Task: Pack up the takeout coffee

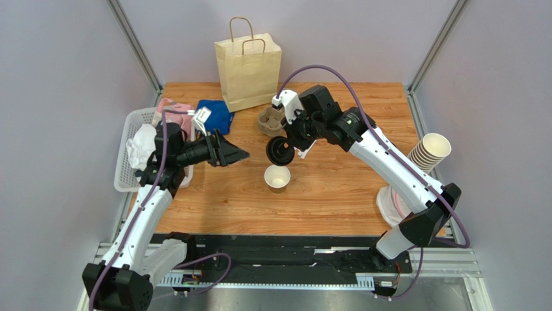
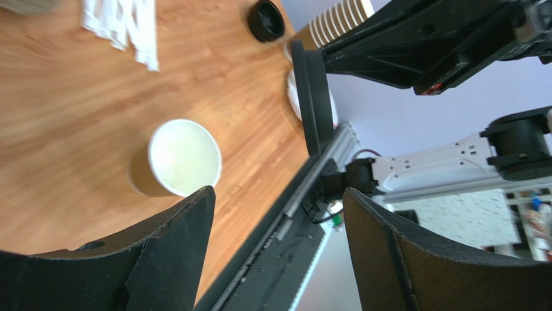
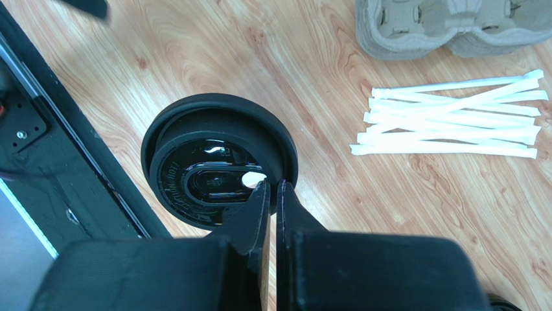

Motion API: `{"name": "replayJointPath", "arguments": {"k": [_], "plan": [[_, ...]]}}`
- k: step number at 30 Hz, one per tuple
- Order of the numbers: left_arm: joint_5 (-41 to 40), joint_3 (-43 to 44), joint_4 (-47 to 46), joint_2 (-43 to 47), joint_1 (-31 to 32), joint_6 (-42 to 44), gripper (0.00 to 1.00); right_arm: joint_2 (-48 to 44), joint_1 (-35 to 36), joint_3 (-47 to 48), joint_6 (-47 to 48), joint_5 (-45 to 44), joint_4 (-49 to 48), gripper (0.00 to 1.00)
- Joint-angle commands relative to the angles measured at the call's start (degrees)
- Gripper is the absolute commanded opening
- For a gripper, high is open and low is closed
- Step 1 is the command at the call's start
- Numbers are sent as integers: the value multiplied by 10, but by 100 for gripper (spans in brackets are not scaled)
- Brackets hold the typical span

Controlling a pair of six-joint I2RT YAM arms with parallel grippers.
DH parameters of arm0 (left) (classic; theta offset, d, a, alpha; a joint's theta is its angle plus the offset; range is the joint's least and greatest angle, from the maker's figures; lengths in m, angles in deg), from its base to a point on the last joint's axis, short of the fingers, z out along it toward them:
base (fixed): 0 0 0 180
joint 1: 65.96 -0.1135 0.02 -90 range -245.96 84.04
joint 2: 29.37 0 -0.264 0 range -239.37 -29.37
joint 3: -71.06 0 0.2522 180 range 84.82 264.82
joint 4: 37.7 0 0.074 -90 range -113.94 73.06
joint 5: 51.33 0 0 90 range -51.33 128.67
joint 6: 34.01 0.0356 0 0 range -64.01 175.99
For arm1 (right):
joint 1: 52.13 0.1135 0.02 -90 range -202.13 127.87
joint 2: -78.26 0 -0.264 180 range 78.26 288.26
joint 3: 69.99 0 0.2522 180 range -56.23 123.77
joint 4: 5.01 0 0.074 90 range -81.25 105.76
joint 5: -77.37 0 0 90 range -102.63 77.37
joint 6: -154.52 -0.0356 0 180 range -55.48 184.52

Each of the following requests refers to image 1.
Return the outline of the black plastic cup lid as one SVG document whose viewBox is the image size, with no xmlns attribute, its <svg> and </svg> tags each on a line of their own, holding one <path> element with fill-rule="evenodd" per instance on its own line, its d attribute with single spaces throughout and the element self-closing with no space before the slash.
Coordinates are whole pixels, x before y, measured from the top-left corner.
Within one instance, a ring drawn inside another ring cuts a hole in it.
<svg viewBox="0 0 552 311">
<path fill-rule="evenodd" d="M 268 141 L 266 155 L 273 165 L 284 167 L 293 161 L 295 150 L 288 144 L 286 137 L 276 136 Z"/>
</svg>

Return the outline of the brown paper coffee cup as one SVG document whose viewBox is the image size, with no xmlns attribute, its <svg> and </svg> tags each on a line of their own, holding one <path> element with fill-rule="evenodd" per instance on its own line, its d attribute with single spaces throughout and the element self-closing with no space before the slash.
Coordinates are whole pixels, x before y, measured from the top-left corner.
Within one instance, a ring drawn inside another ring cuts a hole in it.
<svg viewBox="0 0 552 311">
<path fill-rule="evenodd" d="M 284 192 L 291 180 L 291 172 L 286 166 L 271 165 L 264 172 L 264 181 L 272 193 Z"/>
</svg>

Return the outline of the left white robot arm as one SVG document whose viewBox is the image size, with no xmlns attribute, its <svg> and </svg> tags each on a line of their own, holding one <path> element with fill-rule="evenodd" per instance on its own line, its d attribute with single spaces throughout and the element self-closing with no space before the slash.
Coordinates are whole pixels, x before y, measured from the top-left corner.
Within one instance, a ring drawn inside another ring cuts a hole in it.
<svg viewBox="0 0 552 311">
<path fill-rule="evenodd" d="M 195 238 L 173 232 L 146 255 L 154 231 L 172 203 L 189 166 L 207 162 L 226 167 L 249 157 L 218 130 L 187 140 L 181 126 L 159 122 L 155 150 L 142 173 L 130 218 L 98 264 L 89 263 L 82 278 L 90 310 L 147 310 L 155 287 L 183 262 L 197 263 Z"/>
</svg>

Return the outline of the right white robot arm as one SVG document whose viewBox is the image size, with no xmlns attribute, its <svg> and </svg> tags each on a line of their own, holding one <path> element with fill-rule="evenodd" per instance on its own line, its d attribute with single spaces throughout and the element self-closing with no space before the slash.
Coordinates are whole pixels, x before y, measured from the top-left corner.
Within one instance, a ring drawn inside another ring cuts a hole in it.
<svg viewBox="0 0 552 311">
<path fill-rule="evenodd" d="M 294 148 L 305 151 L 316 140 L 324 139 L 370 166 L 408 206 L 410 212 L 405 219 L 370 247 L 367 263 L 372 268 L 392 268 L 403 252 L 428 246 L 451 218 L 461 189 L 454 183 L 443 185 L 416 167 L 362 109 L 341 109 L 321 85 L 301 94 L 284 90 L 271 103 L 284 112 L 287 147 L 274 148 L 278 156 L 283 156 L 283 165 L 292 161 Z"/>
</svg>

